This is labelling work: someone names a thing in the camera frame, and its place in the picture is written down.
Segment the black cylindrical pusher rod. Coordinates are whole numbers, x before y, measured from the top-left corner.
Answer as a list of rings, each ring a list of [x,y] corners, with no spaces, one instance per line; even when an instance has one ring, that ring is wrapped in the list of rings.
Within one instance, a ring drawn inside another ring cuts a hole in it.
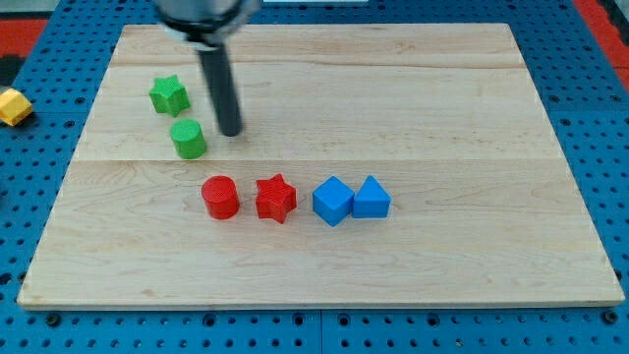
[[[219,131],[236,137],[243,131],[243,120],[226,46],[212,45],[198,56]]]

